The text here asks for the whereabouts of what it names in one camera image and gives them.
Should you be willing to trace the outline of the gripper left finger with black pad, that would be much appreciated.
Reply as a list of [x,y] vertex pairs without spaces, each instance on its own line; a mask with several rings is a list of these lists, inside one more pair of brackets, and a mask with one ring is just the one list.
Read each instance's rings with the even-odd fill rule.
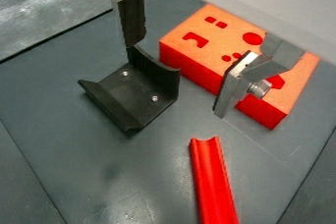
[[134,46],[145,37],[144,0],[112,0],[121,21],[125,47]]

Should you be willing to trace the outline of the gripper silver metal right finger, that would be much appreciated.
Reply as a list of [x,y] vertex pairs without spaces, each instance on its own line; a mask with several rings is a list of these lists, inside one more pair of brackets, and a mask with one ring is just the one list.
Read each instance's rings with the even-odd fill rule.
[[260,46],[261,54],[246,51],[226,69],[218,95],[212,106],[213,114],[222,118],[246,94],[262,98],[270,90],[266,78],[290,70],[304,50],[270,33]]

